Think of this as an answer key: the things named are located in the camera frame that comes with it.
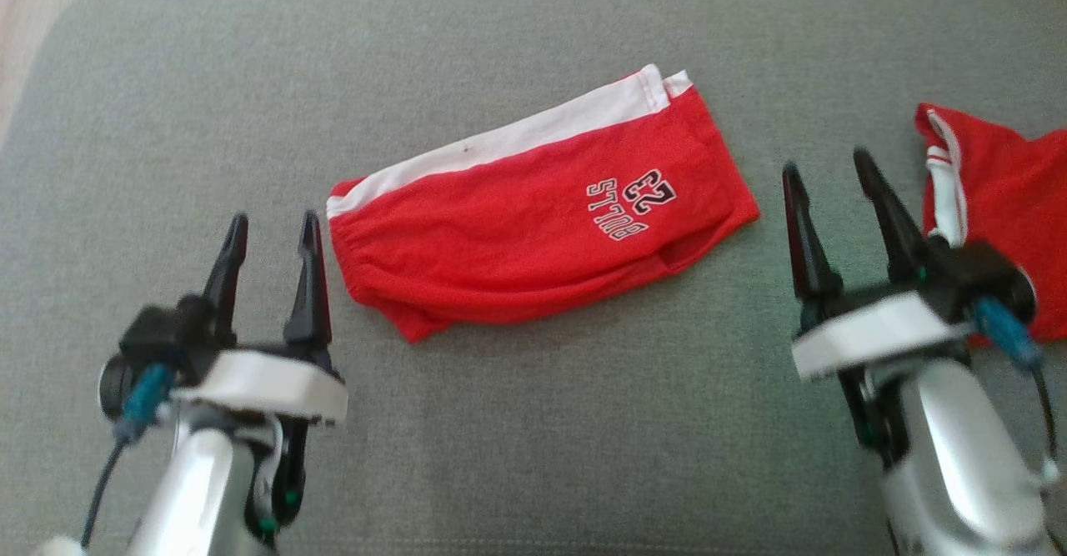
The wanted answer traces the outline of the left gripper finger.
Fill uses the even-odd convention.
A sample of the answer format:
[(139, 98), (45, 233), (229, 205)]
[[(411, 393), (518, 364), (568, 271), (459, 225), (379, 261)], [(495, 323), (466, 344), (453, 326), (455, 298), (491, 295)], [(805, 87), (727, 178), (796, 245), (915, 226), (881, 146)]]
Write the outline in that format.
[(302, 268), (289, 320), (283, 325), (283, 341), (301, 348), (305, 358), (330, 358), (333, 339), (328, 301), (323, 233), (315, 211), (305, 211), (298, 237)]
[(230, 226), (225, 234), (223, 243), (218, 250), (218, 256), (208, 275), (203, 297), (210, 302), (213, 309), (210, 334), (218, 346), (230, 348), (236, 346), (237, 336), (233, 331), (233, 315), (235, 314), (236, 292), (240, 268), (243, 267), (248, 247), (248, 215), (233, 215)]

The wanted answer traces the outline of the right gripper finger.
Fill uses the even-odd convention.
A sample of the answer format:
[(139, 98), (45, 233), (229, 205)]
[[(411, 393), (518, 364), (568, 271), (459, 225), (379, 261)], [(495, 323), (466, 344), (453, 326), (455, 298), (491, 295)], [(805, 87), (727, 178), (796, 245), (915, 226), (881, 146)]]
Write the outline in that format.
[(914, 219), (899, 202), (899, 196), (890, 182), (885, 180), (883, 173), (867, 149), (855, 148), (853, 161), (861, 190), (874, 208), (878, 228), (883, 237), (889, 279), (893, 283), (922, 279), (924, 237)]
[(790, 271), (795, 297), (801, 302), (821, 302), (842, 293), (843, 280), (830, 267), (810, 215), (810, 198), (796, 163), (782, 169), (784, 211), (789, 233)]

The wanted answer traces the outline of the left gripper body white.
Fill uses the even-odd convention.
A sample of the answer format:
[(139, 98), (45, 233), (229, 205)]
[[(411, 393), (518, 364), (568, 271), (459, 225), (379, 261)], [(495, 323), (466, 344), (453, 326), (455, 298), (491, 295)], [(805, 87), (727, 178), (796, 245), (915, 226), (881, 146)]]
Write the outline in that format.
[(206, 403), (234, 412), (345, 424), (349, 393), (323, 367), (262, 348), (218, 348), (197, 385), (171, 392), (173, 403)]

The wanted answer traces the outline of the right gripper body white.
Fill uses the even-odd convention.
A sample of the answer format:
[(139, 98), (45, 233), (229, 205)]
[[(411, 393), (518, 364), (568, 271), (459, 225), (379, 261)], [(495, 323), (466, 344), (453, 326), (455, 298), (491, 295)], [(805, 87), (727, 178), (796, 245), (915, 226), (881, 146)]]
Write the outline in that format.
[(976, 329), (967, 317), (938, 309), (936, 291), (915, 282), (815, 293), (800, 302), (790, 355), (805, 381), (961, 340)]

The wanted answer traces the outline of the red jersey striped trim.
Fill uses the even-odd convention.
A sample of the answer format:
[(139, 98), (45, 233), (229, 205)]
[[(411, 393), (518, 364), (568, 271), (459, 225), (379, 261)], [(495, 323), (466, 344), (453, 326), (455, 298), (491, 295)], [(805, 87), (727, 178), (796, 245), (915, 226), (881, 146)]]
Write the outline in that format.
[(984, 240), (1025, 271), (1038, 341), (1067, 341), (1067, 129), (1029, 139), (980, 117), (920, 104), (929, 173), (922, 229), (950, 245)]

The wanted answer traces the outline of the red shorts white side panel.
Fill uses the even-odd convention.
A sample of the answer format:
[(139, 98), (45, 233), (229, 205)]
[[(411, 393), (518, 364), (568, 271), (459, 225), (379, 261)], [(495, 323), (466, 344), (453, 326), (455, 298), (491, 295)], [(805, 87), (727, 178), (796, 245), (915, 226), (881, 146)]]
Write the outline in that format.
[(325, 215), (348, 293), (416, 343), (670, 279), (761, 212), (689, 74), (649, 63), (337, 182)]

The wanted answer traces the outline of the grey sofa chaise cushion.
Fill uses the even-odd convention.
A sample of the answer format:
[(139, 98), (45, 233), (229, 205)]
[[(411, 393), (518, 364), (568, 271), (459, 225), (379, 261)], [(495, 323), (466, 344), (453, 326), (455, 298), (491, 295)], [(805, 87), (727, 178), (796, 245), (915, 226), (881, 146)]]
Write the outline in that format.
[(341, 428), (285, 556), (891, 555), (876, 457), (805, 383), (780, 169), (851, 286), (883, 241), (851, 162), (921, 211), (918, 104), (1067, 128), (1067, 0), (77, 0), (0, 150), (0, 556), (77, 534), (97, 378), (250, 215), (235, 328), (275, 341), (303, 215), (343, 179), (656, 63), (689, 72), (762, 215), (689, 271), (407, 343), (328, 260)]

